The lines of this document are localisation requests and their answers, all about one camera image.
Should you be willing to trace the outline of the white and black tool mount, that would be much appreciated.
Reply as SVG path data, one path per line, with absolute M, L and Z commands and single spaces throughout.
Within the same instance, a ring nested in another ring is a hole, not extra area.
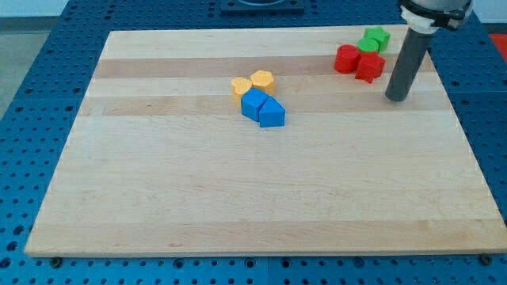
M 438 29 L 459 29 L 473 10 L 472 0 L 398 0 L 398 5 L 409 27 L 428 35 Z

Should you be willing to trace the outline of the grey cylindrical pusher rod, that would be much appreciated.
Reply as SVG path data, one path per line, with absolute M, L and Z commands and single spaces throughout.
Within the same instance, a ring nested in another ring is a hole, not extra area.
M 408 28 L 385 91 L 387 99 L 402 102 L 407 98 L 432 39 L 433 34 L 424 34 Z

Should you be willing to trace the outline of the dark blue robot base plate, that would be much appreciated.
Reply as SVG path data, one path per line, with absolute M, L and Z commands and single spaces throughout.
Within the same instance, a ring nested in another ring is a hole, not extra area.
M 219 4 L 221 14 L 300 12 L 304 11 L 306 0 L 222 0 Z

